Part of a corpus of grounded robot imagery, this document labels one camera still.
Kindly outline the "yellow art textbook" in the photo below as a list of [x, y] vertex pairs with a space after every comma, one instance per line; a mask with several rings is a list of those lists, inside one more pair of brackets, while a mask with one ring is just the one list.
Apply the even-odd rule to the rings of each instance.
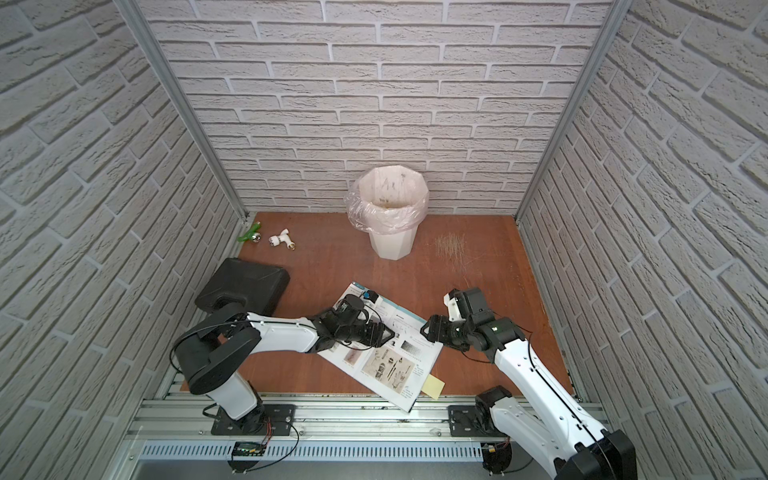
[[365, 297], [368, 290], [356, 282], [345, 292], [363, 300], [370, 319], [383, 321], [394, 337], [379, 348], [337, 343], [320, 356], [401, 410], [411, 411], [443, 345], [421, 334], [425, 320], [389, 299], [370, 301]]

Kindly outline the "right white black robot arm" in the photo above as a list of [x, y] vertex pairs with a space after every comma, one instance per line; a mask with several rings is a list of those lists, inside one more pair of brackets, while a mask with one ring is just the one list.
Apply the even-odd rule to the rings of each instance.
[[475, 398], [472, 429], [518, 444], [553, 479], [635, 479], [636, 449], [622, 430], [610, 431], [588, 413], [535, 354], [529, 336], [497, 316], [477, 289], [444, 297], [446, 315], [433, 315], [422, 336], [465, 353], [475, 349], [505, 374], [525, 398], [502, 386]]

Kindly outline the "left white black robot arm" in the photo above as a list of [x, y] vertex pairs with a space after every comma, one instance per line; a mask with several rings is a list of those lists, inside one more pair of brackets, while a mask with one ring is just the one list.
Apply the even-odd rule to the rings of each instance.
[[263, 316], [229, 303], [181, 334], [171, 356], [192, 394], [208, 396], [238, 422], [262, 416], [260, 397], [238, 373], [249, 356], [272, 351], [319, 353], [336, 344], [379, 348], [394, 338], [395, 331], [351, 294], [334, 307], [296, 319]]

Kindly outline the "yellow sticky note on table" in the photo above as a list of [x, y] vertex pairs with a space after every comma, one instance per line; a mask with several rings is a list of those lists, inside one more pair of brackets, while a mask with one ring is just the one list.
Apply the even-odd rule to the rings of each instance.
[[445, 383], [442, 380], [429, 374], [421, 387], [421, 392], [431, 399], [437, 400], [440, 398], [444, 387]]

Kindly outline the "black plastic tool case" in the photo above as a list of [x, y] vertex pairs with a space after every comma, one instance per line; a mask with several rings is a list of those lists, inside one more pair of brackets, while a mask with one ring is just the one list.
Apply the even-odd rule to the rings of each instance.
[[195, 299], [202, 311], [212, 313], [229, 303], [248, 312], [272, 316], [290, 281], [282, 267], [227, 258]]

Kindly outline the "white pipe fitting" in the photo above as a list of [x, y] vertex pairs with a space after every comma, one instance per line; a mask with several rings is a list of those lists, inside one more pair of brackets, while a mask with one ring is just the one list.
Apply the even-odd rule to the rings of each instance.
[[278, 235], [271, 236], [269, 238], [269, 244], [272, 247], [285, 245], [286, 248], [291, 251], [296, 249], [296, 244], [291, 238], [290, 231], [288, 229], [283, 229]]

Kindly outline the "green pipe fitting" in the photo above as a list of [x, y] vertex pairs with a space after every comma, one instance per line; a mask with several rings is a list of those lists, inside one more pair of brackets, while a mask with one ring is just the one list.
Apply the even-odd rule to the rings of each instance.
[[245, 242], [258, 243], [262, 238], [260, 229], [261, 229], [261, 222], [255, 221], [245, 233], [243, 233], [237, 238], [237, 241], [240, 243], [245, 243]]

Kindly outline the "clear pink bin liner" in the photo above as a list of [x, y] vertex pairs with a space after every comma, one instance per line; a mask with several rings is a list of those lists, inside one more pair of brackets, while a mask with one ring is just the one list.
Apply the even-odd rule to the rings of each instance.
[[430, 191], [423, 175], [402, 165], [372, 168], [344, 196], [350, 223], [360, 231], [397, 234], [426, 217]]

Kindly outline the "white trash bin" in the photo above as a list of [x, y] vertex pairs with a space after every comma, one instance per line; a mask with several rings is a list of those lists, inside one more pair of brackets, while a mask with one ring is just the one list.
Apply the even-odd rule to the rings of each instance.
[[382, 259], [400, 260], [410, 254], [419, 225], [397, 234], [379, 235], [368, 233], [372, 248]]

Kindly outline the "right controller board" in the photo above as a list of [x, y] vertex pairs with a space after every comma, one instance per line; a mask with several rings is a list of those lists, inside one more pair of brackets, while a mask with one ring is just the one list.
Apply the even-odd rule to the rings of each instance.
[[503, 475], [513, 457], [512, 446], [508, 442], [483, 443], [481, 454], [482, 466], [490, 475]]

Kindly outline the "controller board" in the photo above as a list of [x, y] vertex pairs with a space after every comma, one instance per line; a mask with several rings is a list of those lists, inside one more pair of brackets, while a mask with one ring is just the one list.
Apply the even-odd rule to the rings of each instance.
[[513, 457], [512, 446], [508, 442], [483, 443], [481, 454], [482, 466], [490, 475], [503, 475]]
[[255, 458], [261, 457], [267, 450], [266, 443], [258, 442], [236, 442], [232, 448], [231, 456], [235, 458]]

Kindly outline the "left controller board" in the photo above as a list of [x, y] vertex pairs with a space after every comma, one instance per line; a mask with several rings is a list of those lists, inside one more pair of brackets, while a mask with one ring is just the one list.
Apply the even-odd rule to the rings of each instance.
[[255, 458], [261, 457], [267, 450], [266, 443], [258, 442], [236, 442], [232, 448], [231, 456], [235, 458]]

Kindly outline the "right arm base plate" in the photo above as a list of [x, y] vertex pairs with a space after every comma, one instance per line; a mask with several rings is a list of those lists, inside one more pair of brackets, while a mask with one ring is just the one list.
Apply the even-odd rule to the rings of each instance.
[[447, 407], [448, 426], [452, 437], [489, 437], [503, 436], [495, 429], [490, 413], [476, 405], [449, 405]]

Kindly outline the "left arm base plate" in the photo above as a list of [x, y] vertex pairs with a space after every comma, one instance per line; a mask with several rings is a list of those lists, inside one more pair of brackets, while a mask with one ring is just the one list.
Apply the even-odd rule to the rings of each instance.
[[291, 435], [295, 412], [295, 404], [267, 403], [257, 406], [241, 419], [233, 420], [223, 408], [219, 408], [214, 417], [211, 434], [261, 438], [271, 432], [274, 437], [287, 437]]

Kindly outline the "aluminium frame rail front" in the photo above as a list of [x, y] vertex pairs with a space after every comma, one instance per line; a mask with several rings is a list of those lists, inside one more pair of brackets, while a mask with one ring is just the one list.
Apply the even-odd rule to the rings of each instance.
[[[373, 395], [264, 394], [266, 405], [291, 404], [291, 422], [303, 441], [452, 441], [448, 407], [464, 410], [472, 396], [422, 397], [409, 412]], [[214, 435], [214, 420], [202, 414], [212, 404], [207, 397], [172, 392], [162, 399], [144, 400], [124, 436], [126, 442], [146, 440], [261, 440], [264, 435]]]

